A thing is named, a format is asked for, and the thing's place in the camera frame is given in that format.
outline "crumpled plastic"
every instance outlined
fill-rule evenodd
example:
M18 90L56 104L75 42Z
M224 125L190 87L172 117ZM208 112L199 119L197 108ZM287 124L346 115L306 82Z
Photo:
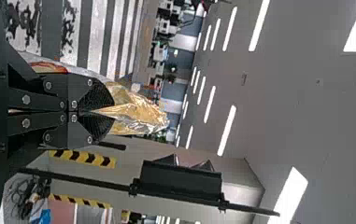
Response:
M150 134L159 132L169 125L166 113L146 99L146 97L129 91L121 84L84 68L57 63L27 52L20 52L23 59L31 64L37 73L75 73L87 77L96 77L103 82L114 99L115 105L94 110L115 119L110 134Z

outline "white wall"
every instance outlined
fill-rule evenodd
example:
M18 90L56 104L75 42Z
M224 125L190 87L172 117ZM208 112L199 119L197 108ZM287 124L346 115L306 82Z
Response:
M175 148L171 145L143 139L110 136L108 140L114 143L127 144L128 148L125 152L101 147L87 147L82 150L115 157L117 159L117 167L115 169L99 169L98 167L74 162L50 160L50 170L62 174L78 175L128 185L132 183L133 178L140 176L143 160L154 160L177 153L180 165L183 166L194 165L211 159L215 169L222 172L223 182L225 182L223 191L226 193L227 200L256 206L263 195L263 188L244 160L223 159L201 150L189 152L183 148ZM230 223L250 223L252 219L252 216L246 213L228 211L226 215L222 215L217 208L199 204L182 203L154 197L138 196L130 198L127 192L57 180L52 182L52 192L111 203L116 211L127 209L148 215L180 217L182 220L190 221L198 220L202 221L202 223L219 223L218 221L222 220L231 221Z

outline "bolt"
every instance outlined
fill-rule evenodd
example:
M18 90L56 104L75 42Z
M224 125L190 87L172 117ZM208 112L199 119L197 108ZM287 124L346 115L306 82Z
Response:
M46 135L44 136L44 140L46 142L49 142L51 140L51 135L49 133L46 133Z
M29 105L30 104L30 96L24 95L22 97L22 102L23 102L24 105Z
M76 109L78 107L78 102L77 101L73 101L72 102L72 108Z
M25 128L25 129L29 128L30 127L30 120L29 119L24 119L22 121L22 127Z
M64 115L61 115L61 122L64 123L65 120L66 120L66 117Z
M0 143L0 153L5 153L5 152L6 152L6 144Z
M52 83L46 82L46 89L50 90L52 88Z
M76 123L78 121L77 115L72 115L72 122Z
M91 136L88 136L87 142L88 142L88 144L92 144L93 143L93 138Z

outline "floor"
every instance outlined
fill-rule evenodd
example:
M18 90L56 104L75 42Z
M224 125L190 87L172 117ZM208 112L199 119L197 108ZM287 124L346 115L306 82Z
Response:
M144 0L7 0L16 50L88 68L114 80L134 72Z

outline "hazard tape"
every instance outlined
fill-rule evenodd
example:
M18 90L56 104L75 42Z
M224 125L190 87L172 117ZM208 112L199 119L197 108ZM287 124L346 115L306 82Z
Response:
M105 157L99 154L93 154L85 151L50 150L49 155L50 157L63 161L74 161L107 169L114 169L116 166L115 158Z
M91 207L98 207L98 208L105 208L105 209L111 207L109 203L101 203L96 200L82 199L82 198L76 198L68 195L53 194L53 193L50 194L49 200L60 201L65 203L76 203L78 205L88 205Z

